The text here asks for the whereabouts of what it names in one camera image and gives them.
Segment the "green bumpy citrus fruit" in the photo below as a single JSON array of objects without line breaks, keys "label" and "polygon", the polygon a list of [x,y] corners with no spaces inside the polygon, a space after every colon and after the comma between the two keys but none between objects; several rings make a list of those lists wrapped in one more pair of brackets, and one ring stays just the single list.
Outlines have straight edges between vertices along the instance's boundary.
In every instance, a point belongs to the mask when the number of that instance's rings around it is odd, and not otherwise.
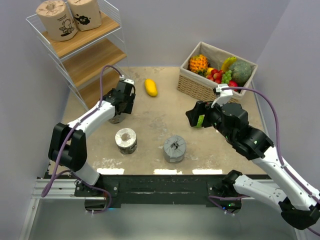
[{"label": "green bumpy citrus fruit", "polygon": [[204,115],[200,115],[198,117],[198,120],[197,120],[197,124],[195,126],[195,128],[201,128],[202,127],[202,124],[203,124],[203,121],[204,121]]}]

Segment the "grey paper towel roll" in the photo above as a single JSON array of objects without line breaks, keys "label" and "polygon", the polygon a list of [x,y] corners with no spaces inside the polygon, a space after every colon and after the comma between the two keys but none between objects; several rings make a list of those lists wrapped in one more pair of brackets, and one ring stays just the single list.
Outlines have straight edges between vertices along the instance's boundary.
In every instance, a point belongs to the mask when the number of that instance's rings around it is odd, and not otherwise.
[{"label": "grey paper towel roll", "polygon": [[121,113],[118,115],[115,115],[114,117],[112,117],[111,119],[108,120],[108,122],[110,122],[111,124],[119,124],[121,123],[124,119],[126,118],[126,115]]}]

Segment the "brown roll with black print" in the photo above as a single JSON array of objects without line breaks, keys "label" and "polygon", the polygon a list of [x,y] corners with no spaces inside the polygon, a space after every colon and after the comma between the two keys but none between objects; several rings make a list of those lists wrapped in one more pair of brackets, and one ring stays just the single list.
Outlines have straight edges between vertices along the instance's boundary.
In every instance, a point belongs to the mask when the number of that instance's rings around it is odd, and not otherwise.
[{"label": "brown roll with black print", "polygon": [[68,0],[69,8],[80,31],[96,29],[102,24],[97,0]]}]

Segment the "brown paper towel roll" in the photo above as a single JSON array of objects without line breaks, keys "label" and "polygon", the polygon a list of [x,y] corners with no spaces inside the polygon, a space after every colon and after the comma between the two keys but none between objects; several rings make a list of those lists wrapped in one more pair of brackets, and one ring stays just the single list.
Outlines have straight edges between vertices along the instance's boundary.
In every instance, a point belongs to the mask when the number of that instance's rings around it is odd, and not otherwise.
[{"label": "brown paper towel roll", "polygon": [[42,2],[37,7],[36,14],[52,40],[68,41],[78,32],[74,19],[63,0]]}]

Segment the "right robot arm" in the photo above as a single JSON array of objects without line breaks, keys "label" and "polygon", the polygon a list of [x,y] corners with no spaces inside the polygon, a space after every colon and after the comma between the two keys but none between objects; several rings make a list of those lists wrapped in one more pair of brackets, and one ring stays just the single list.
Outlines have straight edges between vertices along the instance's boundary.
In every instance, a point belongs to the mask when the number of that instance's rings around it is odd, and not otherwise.
[{"label": "right robot arm", "polygon": [[197,101],[187,111],[190,126],[204,116],[202,127],[214,127],[235,151],[264,170],[278,185],[264,186],[245,174],[232,170],[223,179],[223,192],[230,197],[237,193],[252,197],[280,213],[292,227],[305,230],[320,219],[320,192],[277,155],[273,141],[261,130],[250,126],[248,112],[239,103],[219,105]]}]

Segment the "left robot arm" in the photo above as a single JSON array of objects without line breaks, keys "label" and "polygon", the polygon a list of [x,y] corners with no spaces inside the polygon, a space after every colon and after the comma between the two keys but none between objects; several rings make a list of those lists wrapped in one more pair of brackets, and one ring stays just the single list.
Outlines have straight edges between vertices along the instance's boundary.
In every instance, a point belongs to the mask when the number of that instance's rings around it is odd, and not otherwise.
[{"label": "left robot arm", "polygon": [[86,182],[85,189],[92,196],[99,196],[104,184],[98,180],[100,174],[87,162],[87,138],[105,122],[130,114],[135,96],[134,81],[120,80],[115,88],[102,97],[102,101],[84,115],[68,124],[58,123],[53,128],[48,158]]}]

